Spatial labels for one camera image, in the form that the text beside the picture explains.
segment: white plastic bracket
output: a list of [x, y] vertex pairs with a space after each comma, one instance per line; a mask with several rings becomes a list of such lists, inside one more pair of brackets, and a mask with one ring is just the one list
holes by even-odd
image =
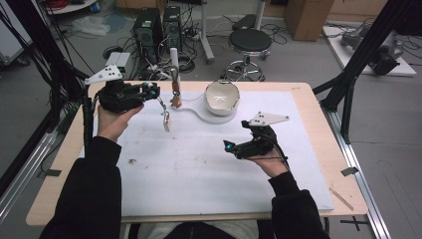
[[289, 119], [290, 118], [288, 116], [280, 116], [280, 115], [258, 112], [257, 115], [254, 116], [249, 121], [249, 125], [250, 126], [268, 126], [270, 124], [287, 121]]
[[122, 74], [118, 70], [118, 67], [116, 65], [109, 65], [90, 78], [85, 79], [85, 84], [90, 85], [93, 83], [109, 82], [119, 79], [122, 79]]

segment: white bowl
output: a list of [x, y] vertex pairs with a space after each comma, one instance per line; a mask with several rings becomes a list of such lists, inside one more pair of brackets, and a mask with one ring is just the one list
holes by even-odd
[[236, 111], [240, 98], [238, 88], [230, 82], [213, 82], [205, 90], [208, 111], [217, 116], [228, 116]]

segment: computer tower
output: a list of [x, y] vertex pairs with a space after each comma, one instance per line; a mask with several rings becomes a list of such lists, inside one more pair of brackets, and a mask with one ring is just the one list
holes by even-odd
[[164, 8], [162, 17], [164, 39], [167, 46], [167, 53], [170, 48], [176, 48], [177, 52], [182, 51], [182, 29], [180, 18], [180, 7], [167, 6]]
[[158, 8], [141, 8], [132, 28], [140, 53], [140, 62], [157, 64], [163, 41], [161, 18]]

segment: black sleeve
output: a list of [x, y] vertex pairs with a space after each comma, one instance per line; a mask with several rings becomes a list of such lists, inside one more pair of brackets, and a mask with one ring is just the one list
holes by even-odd
[[120, 150], [111, 140], [93, 138], [86, 157], [75, 161], [40, 238], [119, 238]]
[[290, 172], [271, 178], [276, 192], [273, 198], [272, 221], [277, 238], [329, 238], [322, 229], [317, 205], [307, 190], [299, 190]]

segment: stool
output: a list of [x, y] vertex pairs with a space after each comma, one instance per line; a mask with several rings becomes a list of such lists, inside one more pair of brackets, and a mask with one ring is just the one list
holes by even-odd
[[226, 68], [226, 79], [237, 82], [247, 78], [252, 82], [262, 82], [265, 77], [260, 67], [251, 62], [250, 57], [265, 58], [270, 52], [272, 41], [264, 32], [256, 29], [239, 29], [230, 34], [229, 47], [242, 54], [243, 61], [236, 61]]

